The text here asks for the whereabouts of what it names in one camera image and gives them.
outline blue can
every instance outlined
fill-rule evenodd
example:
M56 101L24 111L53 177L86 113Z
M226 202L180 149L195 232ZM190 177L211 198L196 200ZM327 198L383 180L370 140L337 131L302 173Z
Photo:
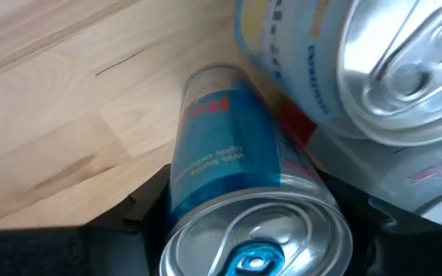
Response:
M185 91L160 274L342 274L349 228L246 74L214 64Z

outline silver can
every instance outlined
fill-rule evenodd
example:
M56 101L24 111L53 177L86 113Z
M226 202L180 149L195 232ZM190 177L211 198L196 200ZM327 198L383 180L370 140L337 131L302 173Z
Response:
M239 69L186 84L162 276L342 275L351 233L310 162Z
M442 224L442 141L400 148L336 137L317 129L306 149L327 173Z
M235 32L327 131L442 140L442 0L239 0Z

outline white can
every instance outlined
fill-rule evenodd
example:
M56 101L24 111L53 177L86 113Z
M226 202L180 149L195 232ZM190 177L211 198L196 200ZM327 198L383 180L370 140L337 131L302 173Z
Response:
M319 126L442 140L442 0L239 0L241 51Z
M326 133L291 105L279 114L283 128L315 165L327 173L397 207L442 224L442 141L393 147Z

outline pull tab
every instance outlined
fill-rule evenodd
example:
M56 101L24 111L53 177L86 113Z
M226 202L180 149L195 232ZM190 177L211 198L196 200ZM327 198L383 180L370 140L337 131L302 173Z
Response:
M284 264L284 253L280 246L251 241L232 251L220 276L276 276Z
M440 93L442 8L374 72L363 102L376 115L393 115Z

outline wood grain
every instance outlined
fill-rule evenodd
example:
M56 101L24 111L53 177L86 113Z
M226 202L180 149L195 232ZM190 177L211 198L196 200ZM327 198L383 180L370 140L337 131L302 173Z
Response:
M183 87L247 69L236 0L0 0L0 228L79 225L171 162Z
M0 0L0 70L136 1L26 0L8 7Z
M107 211L171 161L174 142L0 219L0 229L81 225Z
M0 217L128 159L100 116L69 123L0 158Z

